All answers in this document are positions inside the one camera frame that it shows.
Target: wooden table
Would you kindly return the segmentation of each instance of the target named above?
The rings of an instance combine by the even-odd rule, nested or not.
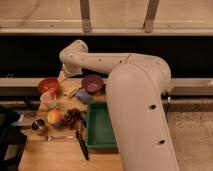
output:
[[[64,81],[58,96],[58,108],[62,113],[67,109],[77,107],[86,110],[87,106],[75,97],[68,98],[63,94],[80,86],[79,80]],[[104,100],[103,94],[96,94],[94,100]],[[38,118],[45,118],[48,110],[41,104],[37,113]],[[74,134],[73,130],[56,130],[49,126],[49,135]],[[90,152],[86,161],[77,140],[64,141],[27,141],[19,171],[122,171],[118,153]]]

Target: red apple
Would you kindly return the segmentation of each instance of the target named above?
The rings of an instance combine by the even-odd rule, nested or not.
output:
[[[58,109],[52,109],[47,114],[47,122],[50,124],[56,124],[62,120],[61,112]]]

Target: green bin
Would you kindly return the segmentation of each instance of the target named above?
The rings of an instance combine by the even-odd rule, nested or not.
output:
[[[87,112],[86,146],[93,149],[117,148],[107,103],[92,101]]]

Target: black chair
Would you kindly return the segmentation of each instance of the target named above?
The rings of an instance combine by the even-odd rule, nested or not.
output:
[[[0,105],[0,170],[7,171],[8,167],[18,165],[21,155],[16,155],[5,160],[9,145],[23,146],[26,143],[26,136],[20,132],[19,127],[11,124],[19,119],[20,115]]]

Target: knife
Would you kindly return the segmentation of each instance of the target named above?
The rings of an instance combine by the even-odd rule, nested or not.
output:
[[[80,144],[81,151],[83,152],[85,159],[88,161],[89,160],[89,154],[88,154],[88,150],[87,150],[86,144],[85,144],[84,140],[81,137],[81,128],[78,129],[75,132],[75,136],[76,136],[76,138],[77,138],[77,140],[78,140],[78,142]]]

